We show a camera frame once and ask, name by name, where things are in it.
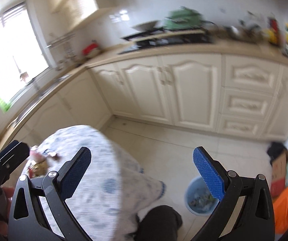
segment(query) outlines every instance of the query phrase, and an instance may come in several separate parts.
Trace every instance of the wooden countertop edge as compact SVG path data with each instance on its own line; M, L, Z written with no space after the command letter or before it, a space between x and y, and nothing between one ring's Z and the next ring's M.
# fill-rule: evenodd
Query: wooden countertop edge
M67 74L71 74L71 76L59 83L48 95L42 98L15 127L11 126L5 132L0 141L0 151L7 144L10 143L10 140L13 139L13 137L17 134L21 127L47 100L49 100L53 95L55 95L64 85L69 83L73 78L75 78L77 75L81 74L88 68L141 57L183 53L233 54L246 57L261 58L288 66L288 58L282 55L280 49L270 46L268 44L255 45L232 40L217 39L214 44L184 44L163 46L137 52L131 52L127 54L117 54L128 46L130 45L127 44L113 46L111 50L105 50L99 56L94 57L93 59L85 62L80 67L69 71Z

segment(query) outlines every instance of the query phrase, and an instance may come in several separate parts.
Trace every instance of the gold wrapper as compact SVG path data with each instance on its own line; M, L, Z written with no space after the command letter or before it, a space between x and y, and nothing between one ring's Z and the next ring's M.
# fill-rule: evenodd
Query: gold wrapper
M45 160L45 161L40 162L40 163L36 163L36 162L32 161L30 164L30 169L34 175L33 177L46 175L47 171L48 171L47 161Z

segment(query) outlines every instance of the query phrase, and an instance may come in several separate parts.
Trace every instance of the person's leg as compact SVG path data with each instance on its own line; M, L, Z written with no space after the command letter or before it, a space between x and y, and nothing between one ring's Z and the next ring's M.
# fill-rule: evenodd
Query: person's leg
M159 206L148 212L134 237L135 241L176 241L182 217L172 207Z

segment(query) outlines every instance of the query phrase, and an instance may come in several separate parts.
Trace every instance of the hand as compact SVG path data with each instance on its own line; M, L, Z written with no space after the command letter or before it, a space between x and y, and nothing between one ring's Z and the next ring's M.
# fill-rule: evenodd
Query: hand
M14 195L15 189L12 187L2 187L7 198L7 219L9 218L10 206L12 201L12 196ZM4 237L8 235L8 224L4 221L0 221L0 234Z

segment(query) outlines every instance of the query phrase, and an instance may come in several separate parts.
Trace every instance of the sink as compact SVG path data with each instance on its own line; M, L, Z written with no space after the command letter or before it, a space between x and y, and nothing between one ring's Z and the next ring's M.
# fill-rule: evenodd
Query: sink
M23 118L24 116L26 116L27 113L29 113L29 111L34 108L34 106L37 105L37 103L44 98L45 96L47 96L59 83L61 83L63 80L65 80L66 78L68 78L69 76L71 76L71 74L68 75L64 75L63 77L60 77L58 79L53 80L53 82L51 83L51 85L45 89L44 91L42 91L38 97L36 97L35 99L32 100L32 102L30 102L23 110L22 112L18 115L18 117L12 122L13 126L16 126Z

